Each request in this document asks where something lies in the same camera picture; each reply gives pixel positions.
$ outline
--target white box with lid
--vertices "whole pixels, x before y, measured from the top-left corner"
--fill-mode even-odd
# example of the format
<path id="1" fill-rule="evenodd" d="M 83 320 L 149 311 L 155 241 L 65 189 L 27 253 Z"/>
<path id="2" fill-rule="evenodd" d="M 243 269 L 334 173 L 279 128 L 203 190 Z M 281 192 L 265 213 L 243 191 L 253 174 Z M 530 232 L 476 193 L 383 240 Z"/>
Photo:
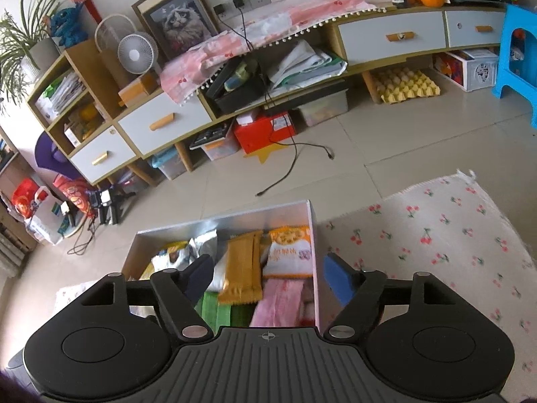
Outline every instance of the white box with lid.
<path id="1" fill-rule="evenodd" d="M 466 92 L 496 85 L 498 59 L 487 49 L 435 53 L 433 68 Z"/>

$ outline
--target blue gripper pad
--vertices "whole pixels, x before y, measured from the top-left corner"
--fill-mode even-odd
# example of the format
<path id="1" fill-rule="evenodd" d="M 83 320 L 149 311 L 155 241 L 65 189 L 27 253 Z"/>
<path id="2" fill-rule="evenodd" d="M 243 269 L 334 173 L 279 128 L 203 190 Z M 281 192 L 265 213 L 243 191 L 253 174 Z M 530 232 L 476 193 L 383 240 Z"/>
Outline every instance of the blue gripper pad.
<path id="1" fill-rule="evenodd" d="M 323 262 L 324 280 L 342 306 L 346 306 L 356 293 L 353 275 L 356 271 L 337 254 L 328 253 Z"/>

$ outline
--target pink package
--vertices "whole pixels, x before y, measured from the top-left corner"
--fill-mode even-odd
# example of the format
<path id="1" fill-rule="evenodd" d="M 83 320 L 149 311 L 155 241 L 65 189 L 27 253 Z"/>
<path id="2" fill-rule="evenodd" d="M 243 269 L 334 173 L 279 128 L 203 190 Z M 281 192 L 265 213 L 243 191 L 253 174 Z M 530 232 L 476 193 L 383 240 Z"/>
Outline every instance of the pink package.
<path id="1" fill-rule="evenodd" d="M 296 327 L 300 320 L 304 280 L 269 279 L 250 327 Z"/>

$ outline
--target black gripper pad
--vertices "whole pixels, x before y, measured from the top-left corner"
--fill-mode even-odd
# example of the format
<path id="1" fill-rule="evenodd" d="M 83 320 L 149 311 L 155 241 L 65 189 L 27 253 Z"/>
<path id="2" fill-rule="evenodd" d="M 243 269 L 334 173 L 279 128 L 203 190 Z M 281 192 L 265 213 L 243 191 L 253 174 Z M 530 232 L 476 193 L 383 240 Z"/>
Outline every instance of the black gripper pad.
<path id="1" fill-rule="evenodd" d="M 358 351 L 327 343 L 313 328 L 223 328 L 181 348 L 170 368 L 114 403 L 416 403 L 378 380 Z M 505 403 L 497 394 L 479 403 Z"/>

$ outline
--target blue stool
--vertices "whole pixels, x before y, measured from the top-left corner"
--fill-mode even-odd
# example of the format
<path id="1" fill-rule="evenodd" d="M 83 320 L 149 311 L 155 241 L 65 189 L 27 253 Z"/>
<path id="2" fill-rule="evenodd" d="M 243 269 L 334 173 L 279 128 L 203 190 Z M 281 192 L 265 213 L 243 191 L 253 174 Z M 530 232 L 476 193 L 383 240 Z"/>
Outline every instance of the blue stool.
<path id="1" fill-rule="evenodd" d="M 526 32 L 525 57 L 520 67 L 520 76 L 509 68 L 511 38 L 516 29 Z M 504 86 L 509 86 L 527 98 L 533 107 L 532 126 L 537 128 L 537 14 L 518 6 L 507 5 L 504 28 L 501 34 L 500 58 L 496 87 L 492 93 L 501 98 Z"/>

